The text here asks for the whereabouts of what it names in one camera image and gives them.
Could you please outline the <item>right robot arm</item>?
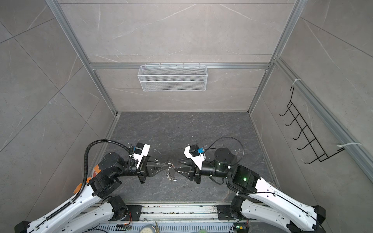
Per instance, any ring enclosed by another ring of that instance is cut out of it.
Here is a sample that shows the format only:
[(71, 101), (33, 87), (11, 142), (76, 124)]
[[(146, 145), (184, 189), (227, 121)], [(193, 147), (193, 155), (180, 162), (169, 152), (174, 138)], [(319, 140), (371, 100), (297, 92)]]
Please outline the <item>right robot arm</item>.
[(206, 161), (205, 150), (197, 145), (185, 148), (185, 167), (176, 169), (190, 181), (201, 183), (202, 177), (224, 178), (227, 188), (236, 193), (230, 214), (237, 219), (254, 219), (287, 233), (323, 233), (326, 210), (309, 206), (278, 190), (249, 168), (239, 165), (237, 156), (227, 148), (214, 152), (214, 161)]

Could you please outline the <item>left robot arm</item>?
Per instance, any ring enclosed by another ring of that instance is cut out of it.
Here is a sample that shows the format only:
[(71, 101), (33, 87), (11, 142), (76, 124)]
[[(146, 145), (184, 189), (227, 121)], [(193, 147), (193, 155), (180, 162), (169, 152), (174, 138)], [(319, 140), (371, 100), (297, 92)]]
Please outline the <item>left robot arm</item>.
[(86, 179), (74, 196), (37, 220), (17, 224), (15, 232), (82, 233), (101, 222), (122, 220), (129, 215), (128, 208), (120, 196), (112, 196), (122, 184), (120, 177), (136, 176), (144, 183), (167, 166), (144, 155), (134, 154), (125, 161), (115, 152), (108, 153), (96, 176)]

